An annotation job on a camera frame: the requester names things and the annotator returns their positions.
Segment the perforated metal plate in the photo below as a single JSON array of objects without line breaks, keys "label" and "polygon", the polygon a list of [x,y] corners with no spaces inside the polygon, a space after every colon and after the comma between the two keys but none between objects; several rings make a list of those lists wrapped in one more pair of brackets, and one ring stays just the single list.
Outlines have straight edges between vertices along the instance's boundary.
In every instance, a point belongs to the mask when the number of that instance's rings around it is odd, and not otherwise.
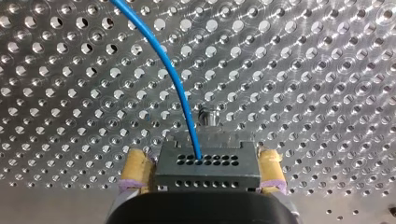
[{"label": "perforated metal plate", "polygon": [[[395,2],[131,2],[195,114],[213,105],[284,154],[303,216],[394,220]],[[128,146],[155,156],[186,129],[157,55],[105,0],[0,1],[0,43],[5,189],[114,188]]]}]

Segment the metal surface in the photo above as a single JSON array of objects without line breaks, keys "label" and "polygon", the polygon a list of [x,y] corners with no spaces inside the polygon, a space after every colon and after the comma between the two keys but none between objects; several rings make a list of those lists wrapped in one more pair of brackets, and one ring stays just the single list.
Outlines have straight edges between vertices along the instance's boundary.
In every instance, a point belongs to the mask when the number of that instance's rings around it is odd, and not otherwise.
[{"label": "metal surface", "polygon": [[191,147],[183,147],[186,144],[163,142],[155,173],[157,186],[172,191],[255,191],[260,187],[261,175],[252,142],[239,142],[240,147],[211,147],[217,139],[208,140],[208,133],[200,139],[207,143],[207,147],[202,147],[202,160],[196,160]]},{"label": "metal surface", "polygon": [[[284,154],[306,223],[394,222],[395,4],[131,3],[195,116],[214,105]],[[2,191],[114,188],[129,145],[155,154],[186,129],[163,65],[106,1],[0,1],[0,43]]]}]

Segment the hole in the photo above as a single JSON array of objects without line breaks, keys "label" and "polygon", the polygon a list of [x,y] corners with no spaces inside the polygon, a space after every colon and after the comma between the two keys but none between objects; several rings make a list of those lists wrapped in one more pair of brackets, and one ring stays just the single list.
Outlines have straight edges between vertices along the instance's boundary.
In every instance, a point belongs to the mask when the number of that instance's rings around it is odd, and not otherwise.
[{"label": "hole", "polygon": [[11,27],[11,21],[7,16],[2,16],[0,17],[0,25],[3,26],[4,28],[9,28]]},{"label": "hole", "polygon": [[87,8],[87,12],[91,16],[95,15],[98,11],[99,11],[99,8],[95,5],[89,5]]},{"label": "hole", "polygon": [[37,27],[35,18],[33,18],[33,17],[30,17],[30,16],[29,16],[29,17],[26,17],[24,22],[25,22],[25,25],[26,25],[28,28],[34,29],[34,28]]},{"label": "hole", "polygon": [[165,29],[166,23],[163,19],[157,19],[154,21],[154,28],[157,31],[161,31],[163,29]]},{"label": "hole", "polygon": [[366,16],[366,11],[364,9],[360,9],[357,13],[356,16],[358,17],[358,19],[362,19],[363,17]]},{"label": "hole", "polygon": [[54,29],[61,29],[64,23],[59,17],[52,17],[49,21],[50,26]]},{"label": "hole", "polygon": [[78,17],[76,20],[76,26],[78,29],[85,29],[88,27],[88,21],[85,18]]},{"label": "hole", "polygon": [[228,183],[227,181],[224,181],[221,183],[221,186],[224,188],[229,188],[230,187],[230,183]]},{"label": "hole", "polygon": [[140,45],[134,44],[131,47],[131,52],[134,56],[139,55],[143,51]]},{"label": "hole", "polygon": [[81,45],[81,51],[84,54],[89,54],[89,53],[92,53],[93,47],[90,44],[85,43],[85,44]]},{"label": "hole", "polygon": [[389,20],[393,16],[393,12],[391,10],[386,10],[383,14],[385,20]]},{"label": "hole", "polygon": [[109,45],[107,45],[106,46],[106,52],[108,53],[108,54],[115,54],[115,53],[117,53],[117,46],[115,46],[115,45],[112,45],[112,44],[109,44]]},{"label": "hole", "polygon": [[103,26],[103,28],[105,28],[107,30],[110,30],[114,26],[114,21],[111,20],[110,18],[103,18],[102,19],[102,26]]},{"label": "hole", "polygon": [[219,181],[213,181],[212,186],[213,188],[217,188],[218,186],[220,186]]},{"label": "hole", "polygon": [[68,47],[67,47],[67,45],[64,44],[64,43],[59,43],[59,44],[56,46],[56,50],[58,50],[59,53],[64,54],[64,53],[66,53],[66,52],[68,51]]}]

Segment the blue cable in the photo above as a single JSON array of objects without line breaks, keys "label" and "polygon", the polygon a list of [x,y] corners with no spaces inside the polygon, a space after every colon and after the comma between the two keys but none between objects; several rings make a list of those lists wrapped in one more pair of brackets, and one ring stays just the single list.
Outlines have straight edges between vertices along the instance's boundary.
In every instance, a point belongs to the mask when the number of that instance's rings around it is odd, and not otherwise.
[{"label": "blue cable", "polygon": [[186,117],[187,127],[190,132],[192,146],[194,147],[195,158],[197,160],[200,160],[202,158],[202,154],[198,142],[198,136],[194,129],[194,122],[192,120],[189,102],[187,101],[186,95],[184,94],[184,89],[183,86],[181,85],[180,79],[178,78],[176,69],[172,65],[165,51],[163,51],[163,48],[161,48],[160,42],[158,42],[157,38],[155,38],[154,34],[147,27],[147,25],[137,16],[134,10],[131,9],[124,2],[124,0],[110,0],[110,1],[128,18],[128,20],[130,20],[134,24],[134,26],[136,26],[136,28],[140,31],[140,33],[142,33],[142,35],[147,39],[150,45],[157,52],[161,61],[163,61],[163,65],[165,65],[166,70],[168,70],[168,73],[175,85],[178,98],[180,99],[181,102],[181,107],[183,109],[184,116]]}]

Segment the black cylindrical object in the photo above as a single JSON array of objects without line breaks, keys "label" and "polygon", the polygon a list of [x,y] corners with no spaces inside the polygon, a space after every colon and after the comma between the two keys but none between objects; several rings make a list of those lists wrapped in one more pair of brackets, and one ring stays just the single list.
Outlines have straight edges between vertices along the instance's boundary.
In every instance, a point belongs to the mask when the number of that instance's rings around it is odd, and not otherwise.
[{"label": "black cylindrical object", "polygon": [[277,198],[252,192],[156,192],[119,206],[107,224],[298,224]]}]

